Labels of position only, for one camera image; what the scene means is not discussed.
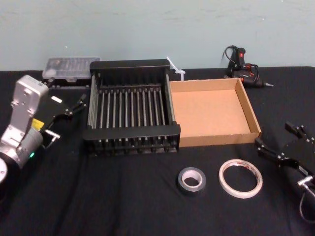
black electrical tape roll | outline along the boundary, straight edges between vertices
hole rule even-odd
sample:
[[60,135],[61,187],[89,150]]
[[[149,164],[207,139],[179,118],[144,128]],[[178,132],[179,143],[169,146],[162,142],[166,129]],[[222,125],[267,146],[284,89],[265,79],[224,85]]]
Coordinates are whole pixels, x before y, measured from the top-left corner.
[[[187,178],[195,179],[198,182],[198,184],[194,186],[188,185],[185,182]],[[195,167],[184,168],[180,171],[178,175],[178,186],[179,189],[182,190],[187,195],[192,196],[198,195],[206,186],[205,174]]]

light blue wall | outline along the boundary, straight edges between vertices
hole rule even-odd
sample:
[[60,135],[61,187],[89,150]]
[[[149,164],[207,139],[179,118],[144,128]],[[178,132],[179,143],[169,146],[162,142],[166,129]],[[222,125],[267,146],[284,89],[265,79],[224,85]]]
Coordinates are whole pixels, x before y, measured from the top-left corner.
[[314,43],[314,0],[0,0],[0,70],[53,56],[220,67],[230,44],[259,66],[314,65]]

white zip tie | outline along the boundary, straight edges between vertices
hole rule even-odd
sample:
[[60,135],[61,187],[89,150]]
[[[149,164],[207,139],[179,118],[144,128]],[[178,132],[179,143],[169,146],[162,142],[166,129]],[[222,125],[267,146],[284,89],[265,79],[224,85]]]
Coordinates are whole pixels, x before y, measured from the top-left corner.
[[175,69],[175,73],[176,74],[181,74],[181,81],[184,81],[184,75],[185,75],[185,71],[182,69],[177,69],[177,67],[173,64],[173,62],[171,61],[171,59],[169,57],[166,57],[166,59],[169,61],[169,63],[171,64],[171,66]]

yellow warning label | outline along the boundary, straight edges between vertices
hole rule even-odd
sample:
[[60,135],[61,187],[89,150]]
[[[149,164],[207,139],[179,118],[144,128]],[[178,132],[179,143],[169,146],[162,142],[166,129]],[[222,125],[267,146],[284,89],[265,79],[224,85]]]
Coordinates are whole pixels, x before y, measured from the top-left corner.
[[37,129],[38,131],[44,126],[45,123],[41,122],[40,120],[33,119],[31,125]]

metal rod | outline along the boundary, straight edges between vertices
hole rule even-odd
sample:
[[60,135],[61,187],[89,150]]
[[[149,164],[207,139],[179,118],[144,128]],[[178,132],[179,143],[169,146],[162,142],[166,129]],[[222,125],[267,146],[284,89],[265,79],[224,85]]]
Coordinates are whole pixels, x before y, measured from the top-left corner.
[[116,91],[114,91],[114,102],[113,102],[113,128],[115,128],[115,120],[116,120]]
[[164,108],[163,108],[163,100],[162,100],[161,90],[159,91],[159,102],[161,105],[162,124],[165,125]]
[[159,125],[159,120],[158,120],[158,104],[157,104],[157,92],[154,90],[153,91],[153,97],[154,97],[154,108],[156,111],[156,120],[157,120],[157,125]]
[[313,179],[313,176],[306,176],[304,179],[297,182],[299,186],[303,185],[306,182],[310,182]]
[[104,97],[105,97],[105,94],[102,93],[102,105],[101,105],[101,108],[100,108],[100,121],[99,121],[99,127],[100,127],[100,129],[103,128]]
[[119,128],[122,127],[122,92],[119,92]]
[[98,90],[97,90],[97,86],[95,87],[96,92],[95,92],[95,104],[94,104],[94,117],[93,117],[93,129],[96,129],[96,121],[97,121],[97,112],[98,112]]
[[172,121],[175,121],[174,108],[173,108],[173,101],[172,101],[172,93],[171,93],[171,86],[170,86],[170,84],[169,84],[169,77],[168,77],[168,74],[166,74],[166,87],[167,87],[167,90],[168,90],[168,99],[169,99],[170,108],[171,108]]
[[139,91],[137,91],[137,112],[138,112],[138,126],[141,126],[140,123],[140,99],[139,99]]
[[147,116],[146,116],[146,102],[145,102],[145,94],[142,91],[142,108],[143,108],[143,125],[147,126]]
[[150,125],[153,125],[153,119],[152,119],[152,107],[151,107],[151,91],[148,90],[148,103],[149,103],[149,115],[150,115]]
[[55,137],[56,139],[59,139],[61,137],[59,134],[56,134],[55,132],[53,132],[49,129],[45,129],[45,133],[49,134],[50,136]]
[[128,93],[125,93],[125,127],[128,127]]
[[131,91],[131,126],[134,127],[134,118],[133,118],[133,92]]
[[310,188],[306,184],[303,183],[302,186],[315,198],[315,193],[312,190],[310,190]]
[[96,102],[96,96],[95,96],[95,93],[96,93],[96,82],[94,84],[94,89],[93,89],[93,104],[92,104],[92,113],[91,113],[91,126],[92,126],[92,129],[94,129],[94,113],[95,113],[95,102]]
[[95,82],[95,75],[92,76],[91,82],[91,94],[90,94],[90,106],[89,106],[89,118],[88,118],[88,125],[92,126],[92,109],[93,109],[93,102],[94,102],[94,82]]
[[107,94],[106,128],[109,128],[109,107],[110,107],[110,91],[108,91],[108,94]]

